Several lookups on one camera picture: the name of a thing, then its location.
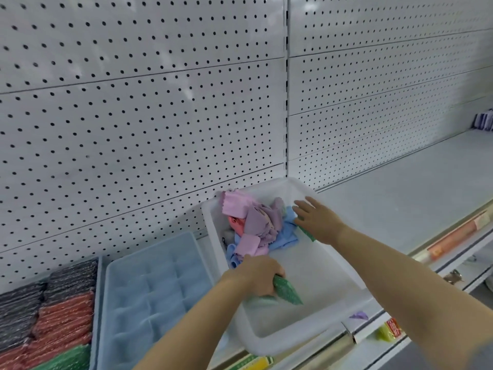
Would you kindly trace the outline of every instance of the pile of cloth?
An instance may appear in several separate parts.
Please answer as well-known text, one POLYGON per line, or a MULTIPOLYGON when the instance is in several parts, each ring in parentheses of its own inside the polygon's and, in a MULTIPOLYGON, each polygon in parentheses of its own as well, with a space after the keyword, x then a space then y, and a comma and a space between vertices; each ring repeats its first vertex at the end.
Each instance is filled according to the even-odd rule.
POLYGON ((82 262, 0 295, 0 370, 89 368, 97 270, 82 262))
POLYGON ((275 249, 298 243, 293 223, 296 214, 280 197, 267 206, 237 189, 224 191, 221 205, 231 226, 222 237, 230 268, 236 268, 245 255, 267 255, 275 249))

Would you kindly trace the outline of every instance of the person's left hand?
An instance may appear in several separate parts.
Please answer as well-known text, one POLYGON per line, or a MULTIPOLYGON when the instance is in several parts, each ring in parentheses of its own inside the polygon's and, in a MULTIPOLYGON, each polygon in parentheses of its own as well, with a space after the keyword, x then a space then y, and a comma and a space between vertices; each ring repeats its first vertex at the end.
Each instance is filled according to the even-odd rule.
POLYGON ((219 282, 233 279, 235 283, 245 283, 248 294, 273 295, 272 280, 275 274, 281 277, 286 275, 282 266, 275 259, 268 255, 255 257, 246 255, 243 262, 236 269, 226 271, 219 282))

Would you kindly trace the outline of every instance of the person's left arm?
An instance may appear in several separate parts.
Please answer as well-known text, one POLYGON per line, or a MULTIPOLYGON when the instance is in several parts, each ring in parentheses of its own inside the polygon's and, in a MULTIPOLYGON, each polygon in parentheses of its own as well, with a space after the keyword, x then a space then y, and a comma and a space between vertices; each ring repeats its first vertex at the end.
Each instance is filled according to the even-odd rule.
POLYGON ((236 309, 249 295, 274 294, 283 268, 268 256, 246 256, 137 363, 134 370, 205 370, 236 309))

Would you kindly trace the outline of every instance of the forearm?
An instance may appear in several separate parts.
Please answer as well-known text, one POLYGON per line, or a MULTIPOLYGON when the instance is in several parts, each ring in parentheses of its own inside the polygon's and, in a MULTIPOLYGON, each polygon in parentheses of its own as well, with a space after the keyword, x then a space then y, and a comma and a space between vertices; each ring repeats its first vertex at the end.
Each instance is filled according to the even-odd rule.
POLYGON ((134 370, 206 369, 248 286, 221 280, 134 367, 134 370))
POLYGON ((464 368, 475 348, 493 338, 491 310, 423 264, 347 227, 334 248, 440 368, 464 368))

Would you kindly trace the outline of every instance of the hand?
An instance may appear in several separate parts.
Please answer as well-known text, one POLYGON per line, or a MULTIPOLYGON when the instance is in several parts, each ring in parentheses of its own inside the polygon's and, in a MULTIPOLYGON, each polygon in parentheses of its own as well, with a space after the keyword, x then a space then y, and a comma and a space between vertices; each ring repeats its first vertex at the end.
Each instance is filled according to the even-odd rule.
POLYGON ((275 259, 268 255, 246 255, 243 262, 236 269, 226 271, 219 282, 233 280, 238 286, 243 284, 248 295, 273 295, 272 280, 275 274, 286 276, 284 269, 275 259))
POLYGON ((305 198, 311 205, 306 201, 294 201, 297 206, 293 206, 293 211, 298 214, 294 224, 310 232, 319 242, 335 245, 346 224, 327 206, 312 197, 305 198))

